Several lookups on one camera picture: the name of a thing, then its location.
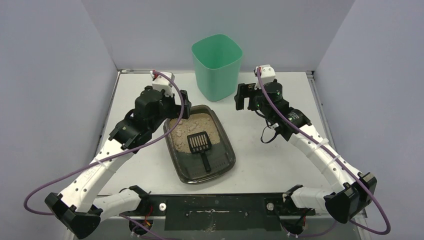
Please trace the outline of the black slotted litter scoop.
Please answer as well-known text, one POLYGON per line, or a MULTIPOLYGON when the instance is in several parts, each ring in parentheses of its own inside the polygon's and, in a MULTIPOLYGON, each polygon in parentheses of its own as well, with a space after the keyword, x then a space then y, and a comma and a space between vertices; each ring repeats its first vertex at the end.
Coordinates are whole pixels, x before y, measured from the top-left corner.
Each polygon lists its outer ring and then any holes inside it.
POLYGON ((187 136, 189 150, 192 154, 200 154, 204 169, 207 173, 211 172, 211 166, 206 152, 211 150, 212 143, 206 131, 190 134, 187 136))

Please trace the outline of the dark plastic litter tray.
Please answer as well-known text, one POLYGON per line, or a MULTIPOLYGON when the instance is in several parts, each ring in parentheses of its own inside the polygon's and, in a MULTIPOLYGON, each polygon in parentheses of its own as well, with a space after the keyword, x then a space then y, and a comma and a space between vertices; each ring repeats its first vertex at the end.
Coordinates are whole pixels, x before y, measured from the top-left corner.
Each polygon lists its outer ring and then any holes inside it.
POLYGON ((204 104, 196 105, 191 108, 190 116, 200 113, 212 117, 220 137, 220 143, 212 144, 211 150, 206 152, 211 172, 205 171, 200 154, 179 152, 174 146, 171 134, 165 137, 176 174, 185 184, 198 184, 218 178, 231 170, 236 163, 233 147, 215 111, 204 104))

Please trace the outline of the green plastic bin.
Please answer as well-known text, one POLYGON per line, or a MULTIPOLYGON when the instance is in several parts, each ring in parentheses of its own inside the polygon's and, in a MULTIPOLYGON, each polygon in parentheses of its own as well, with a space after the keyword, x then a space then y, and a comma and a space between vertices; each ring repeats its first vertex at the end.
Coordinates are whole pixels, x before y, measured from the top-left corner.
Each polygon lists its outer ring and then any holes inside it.
POLYGON ((236 91, 243 51, 230 37, 215 34, 191 46, 196 84, 210 102, 236 91))

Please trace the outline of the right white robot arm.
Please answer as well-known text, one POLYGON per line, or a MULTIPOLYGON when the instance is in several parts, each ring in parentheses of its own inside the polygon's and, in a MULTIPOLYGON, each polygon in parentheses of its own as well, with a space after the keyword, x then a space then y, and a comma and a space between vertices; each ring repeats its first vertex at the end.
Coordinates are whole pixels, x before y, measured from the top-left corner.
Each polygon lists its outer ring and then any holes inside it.
POLYGON ((374 193, 377 179, 347 163, 322 137, 311 121, 298 109, 283 99, 283 86, 277 81, 264 85, 274 105, 286 120, 283 120, 271 107, 261 89, 254 83, 240 83, 234 97, 236 110, 244 109, 244 101, 249 99, 248 110, 260 111, 260 116, 270 123, 277 135, 298 148, 320 171, 330 185, 330 189, 309 188, 302 185, 292 187, 283 194, 283 200, 292 206, 328 212, 336 221, 346 224, 371 202, 365 189, 374 193), (290 121, 308 134, 305 137, 287 124, 290 121))

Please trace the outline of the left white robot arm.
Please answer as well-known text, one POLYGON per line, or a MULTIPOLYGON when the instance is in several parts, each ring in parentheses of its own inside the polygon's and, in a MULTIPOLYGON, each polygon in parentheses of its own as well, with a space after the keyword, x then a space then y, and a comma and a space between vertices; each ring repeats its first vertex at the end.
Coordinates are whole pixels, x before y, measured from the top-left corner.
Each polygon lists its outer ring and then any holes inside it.
POLYGON ((148 194, 137 185, 106 197, 98 197, 116 171, 138 152, 138 147, 152 139, 153 133, 167 119, 177 119, 180 113, 187 119, 191 102, 185 90, 180 90, 183 105, 174 96, 166 96, 147 86, 109 134, 97 156, 87 169, 59 193, 51 192, 44 202, 54 216, 78 239, 92 234, 99 224, 121 213, 134 211, 148 194))

